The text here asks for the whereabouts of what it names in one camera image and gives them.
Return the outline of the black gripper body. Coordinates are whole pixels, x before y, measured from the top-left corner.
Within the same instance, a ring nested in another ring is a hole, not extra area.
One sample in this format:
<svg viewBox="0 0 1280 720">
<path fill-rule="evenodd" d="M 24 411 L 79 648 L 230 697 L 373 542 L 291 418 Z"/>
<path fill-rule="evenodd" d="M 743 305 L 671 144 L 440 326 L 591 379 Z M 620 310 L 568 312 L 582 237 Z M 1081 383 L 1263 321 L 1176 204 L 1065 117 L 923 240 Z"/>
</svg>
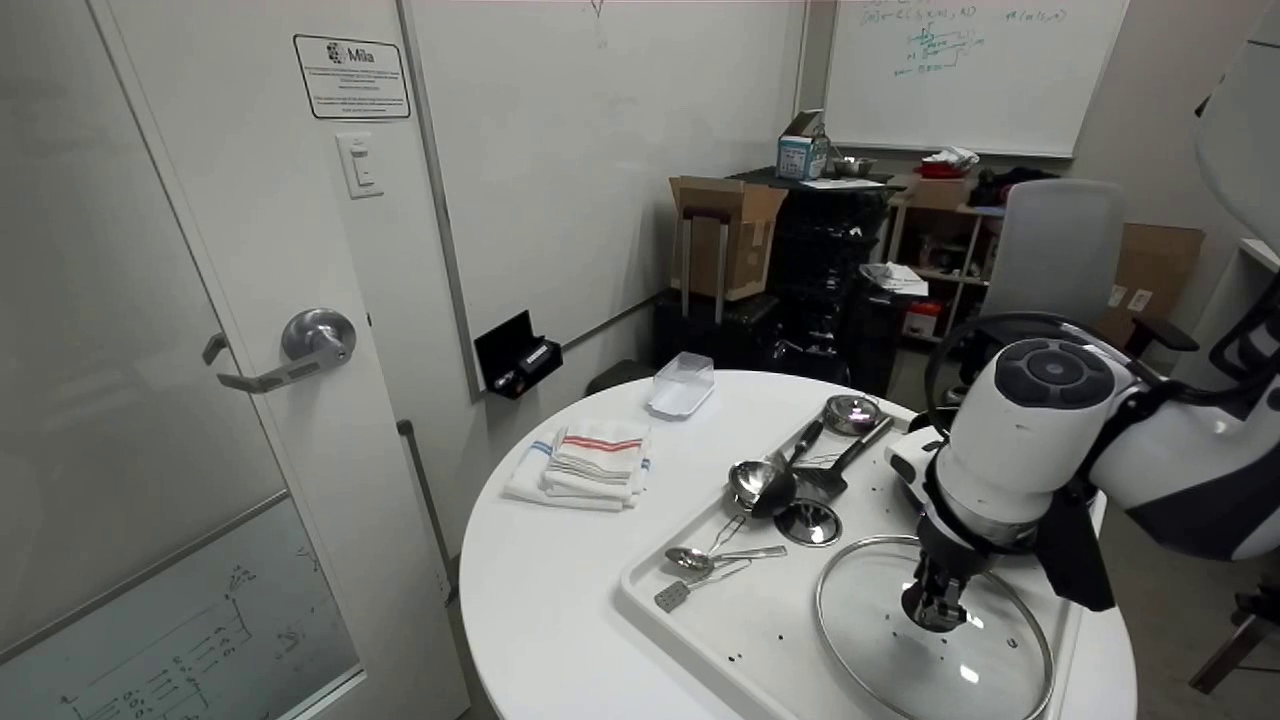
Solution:
<svg viewBox="0 0 1280 720">
<path fill-rule="evenodd" d="M 993 564 L 995 544 L 941 517 L 923 517 L 915 542 L 921 561 L 912 583 L 899 594 L 899 607 L 929 634 L 950 634 L 966 620 L 959 595 L 966 580 Z"/>
</svg>

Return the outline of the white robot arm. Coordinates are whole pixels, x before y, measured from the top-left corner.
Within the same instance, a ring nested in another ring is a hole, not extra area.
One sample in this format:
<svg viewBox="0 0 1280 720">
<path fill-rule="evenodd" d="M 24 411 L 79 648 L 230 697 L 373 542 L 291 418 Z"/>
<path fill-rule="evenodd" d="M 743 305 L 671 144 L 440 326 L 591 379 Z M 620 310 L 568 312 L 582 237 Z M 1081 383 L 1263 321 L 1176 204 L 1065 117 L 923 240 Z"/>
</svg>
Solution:
<svg viewBox="0 0 1280 720">
<path fill-rule="evenodd" d="M 1263 287 L 1211 346 L 1224 387 L 1145 379 L 1088 339 L 1010 339 L 942 432 L 915 426 L 893 470 L 923 504 L 899 607 L 929 634 L 966 620 L 993 557 L 1036 557 L 1053 594 L 1112 607 L 1088 502 L 1103 491 L 1155 544 L 1256 561 L 1280 544 L 1280 305 Z"/>
</svg>

